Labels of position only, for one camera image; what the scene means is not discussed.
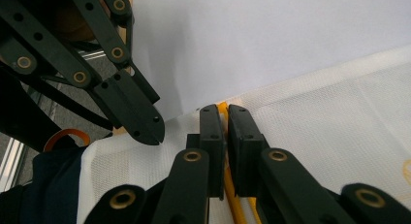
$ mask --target dark blue fabric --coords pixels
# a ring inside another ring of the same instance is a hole
[[[79,172],[85,147],[42,153],[33,160],[33,182],[22,196],[20,223],[77,222]]]
[[[18,224],[23,186],[0,193],[0,224]]]

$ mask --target white sheet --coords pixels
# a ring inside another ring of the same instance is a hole
[[[165,119],[411,43],[411,0],[134,0],[134,60]]]

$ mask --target white mesh fabric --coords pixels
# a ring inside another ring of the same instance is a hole
[[[411,47],[317,71],[228,101],[248,108],[271,147],[325,187],[376,186],[411,208]]]
[[[135,184],[148,189],[167,177],[189,133],[200,133],[197,112],[168,121],[164,143],[158,146],[140,144],[129,135],[89,146],[81,161],[78,223],[83,223],[100,198],[115,186]],[[233,223],[227,201],[211,199],[210,214],[209,223]]]
[[[411,47],[393,49],[283,81],[228,100],[248,108],[271,147],[291,151],[325,187],[376,186],[411,208],[403,164],[411,159]],[[166,123],[159,146],[128,135],[91,145],[82,156],[78,223],[116,185],[144,189],[166,177],[198,113]],[[212,200],[210,223],[232,223],[227,202]],[[252,220],[247,211],[247,220]]]

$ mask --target metal rivet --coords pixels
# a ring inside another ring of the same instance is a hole
[[[85,75],[85,72],[75,72],[73,79],[78,83],[82,83],[87,80],[87,76]]]
[[[31,66],[31,60],[28,57],[21,56],[17,60],[17,66],[22,69],[27,69]]]
[[[369,200],[365,195],[369,195],[375,199],[375,201]],[[368,189],[359,189],[356,191],[357,198],[364,204],[373,208],[382,208],[385,206],[385,200],[376,192]]]
[[[111,50],[111,55],[112,55],[114,58],[116,58],[116,59],[121,58],[121,57],[123,57],[123,55],[124,55],[123,49],[121,49],[121,48],[113,48],[113,49]]]
[[[127,198],[125,201],[119,201],[119,197]],[[114,209],[123,209],[132,205],[136,201],[136,194],[133,190],[126,189],[119,191],[110,199],[110,206]]]
[[[188,162],[196,162],[202,158],[202,154],[196,151],[190,151],[184,154],[184,160]]]
[[[269,158],[275,161],[285,161],[287,160],[287,154],[279,150],[274,150],[269,153]]]
[[[115,0],[114,7],[118,11],[123,11],[126,8],[126,4],[124,3],[123,0]]]

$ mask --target yellow strip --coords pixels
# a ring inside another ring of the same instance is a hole
[[[226,121],[229,120],[229,106],[227,105],[226,102],[223,102],[221,104],[217,105],[218,111],[220,113],[224,114],[224,118]],[[226,170],[224,172],[224,181],[225,181],[225,187],[226,187],[226,194],[227,194],[227,199],[229,201],[230,205],[230,210],[233,215],[234,222],[236,224],[238,223],[246,223],[245,216],[244,216],[244,211],[242,210],[241,204],[239,202],[239,198],[235,197],[235,189],[231,177],[231,171],[230,168],[228,167],[228,161],[226,160]],[[256,199],[255,198],[248,198],[248,203],[250,204],[251,210],[253,211],[254,218],[256,219],[257,224],[261,224],[260,217],[258,215],[257,209],[256,209]]]
[[[251,206],[251,210],[253,211],[254,218],[256,219],[257,224],[262,224],[256,208],[256,198],[248,198],[248,203]]]
[[[228,121],[229,113],[227,103],[223,102],[217,105],[217,108],[220,113],[224,114],[224,118],[226,119],[226,121]],[[229,162],[227,159],[226,169],[224,170],[224,185],[234,223],[246,224],[247,222],[245,220],[244,211],[242,211],[241,203],[239,202],[239,198],[235,196],[235,189],[231,177]]]

